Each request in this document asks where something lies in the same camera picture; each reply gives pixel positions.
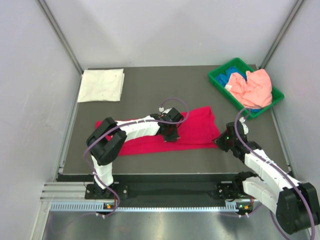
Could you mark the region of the red t-shirt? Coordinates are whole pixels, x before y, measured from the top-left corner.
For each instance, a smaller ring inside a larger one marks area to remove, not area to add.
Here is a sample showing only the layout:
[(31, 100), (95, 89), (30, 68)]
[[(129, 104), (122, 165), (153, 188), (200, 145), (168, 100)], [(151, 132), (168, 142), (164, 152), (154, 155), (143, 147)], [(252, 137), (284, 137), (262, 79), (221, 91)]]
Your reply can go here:
[(124, 143), (119, 156), (143, 155), (170, 151), (216, 148), (213, 140), (220, 132), (215, 125), (215, 116), (209, 106), (189, 112), (188, 118), (177, 129), (180, 138), (165, 142), (161, 135), (143, 136)]

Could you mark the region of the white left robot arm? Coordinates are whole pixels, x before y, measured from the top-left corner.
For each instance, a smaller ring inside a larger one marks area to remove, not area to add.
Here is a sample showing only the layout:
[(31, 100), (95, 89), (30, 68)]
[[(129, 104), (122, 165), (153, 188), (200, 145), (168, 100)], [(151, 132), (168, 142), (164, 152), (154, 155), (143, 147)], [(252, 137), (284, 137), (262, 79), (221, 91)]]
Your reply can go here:
[(109, 198), (114, 191), (113, 161), (118, 157), (124, 143), (142, 137), (162, 136), (165, 142), (176, 142), (180, 136), (178, 127), (184, 116), (174, 107), (144, 118), (115, 121), (105, 118), (86, 140), (83, 157), (90, 157), (93, 168), (93, 184), (88, 190), (96, 198)]

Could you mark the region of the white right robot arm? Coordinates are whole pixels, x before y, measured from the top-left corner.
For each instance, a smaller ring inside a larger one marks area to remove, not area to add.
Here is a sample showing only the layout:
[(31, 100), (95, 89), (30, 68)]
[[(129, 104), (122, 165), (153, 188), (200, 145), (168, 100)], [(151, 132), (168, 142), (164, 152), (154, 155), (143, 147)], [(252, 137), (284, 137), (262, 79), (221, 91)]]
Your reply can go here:
[(226, 130), (214, 141), (220, 150), (231, 151), (251, 169), (234, 177), (233, 196), (245, 198), (248, 195), (260, 201), (289, 235), (315, 229), (320, 223), (316, 188), (279, 168), (256, 142), (247, 140), (248, 132), (245, 123), (229, 122)]

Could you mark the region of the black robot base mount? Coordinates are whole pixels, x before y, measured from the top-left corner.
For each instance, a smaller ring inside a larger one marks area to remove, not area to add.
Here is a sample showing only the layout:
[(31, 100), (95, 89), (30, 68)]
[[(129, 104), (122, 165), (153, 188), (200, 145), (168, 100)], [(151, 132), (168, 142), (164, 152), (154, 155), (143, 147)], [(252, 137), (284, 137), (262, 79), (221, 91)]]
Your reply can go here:
[(224, 207), (227, 202), (249, 199), (236, 191), (233, 173), (115, 174), (110, 194), (96, 198), (86, 186), (86, 200), (120, 199), (123, 208)]

